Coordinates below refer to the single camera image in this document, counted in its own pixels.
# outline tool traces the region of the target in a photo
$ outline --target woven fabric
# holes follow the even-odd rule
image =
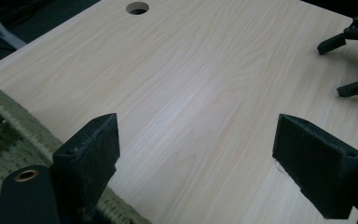
[[[0,91],[0,188],[10,173],[30,165],[52,164],[52,154],[62,143],[23,107]],[[150,223],[111,189],[106,189],[97,209],[111,223]]]

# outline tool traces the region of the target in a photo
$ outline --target grommet hole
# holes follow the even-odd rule
[[[133,2],[127,5],[127,12],[132,15],[141,15],[149,10],[149,5],[144,2]]]
[[[14,180],[16,182],[25,182],[25,181],[34,179],[37,175],[39,175],[38,170],[27,170],[27,171],[22,172],[19,175],[16,175],[16,177],[14,177]]]

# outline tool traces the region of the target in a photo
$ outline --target cable hole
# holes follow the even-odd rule
[[[142,15],[149,10],[149,5],[144,2],[133,2],[127,5],[126,9],[132,15]]]

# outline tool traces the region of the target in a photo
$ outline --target desk surface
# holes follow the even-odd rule
[[[102,0],[0,62],[0,89],[66,141],[116,112],[109,183],[154,223],[327,223],[280,172],[278,116],[358,148],[358,42],[319,56],[351,20],[297,0]],[[328,223],[355,223],[350,220]]]

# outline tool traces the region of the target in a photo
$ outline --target wooden desk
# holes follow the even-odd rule
[[[0,62],[0,89],[66,141],[117,112],[109,186],[154,223],[327,222],[271,157],[278,115],[358,148],[351,20],[297,0],[103,0]]]

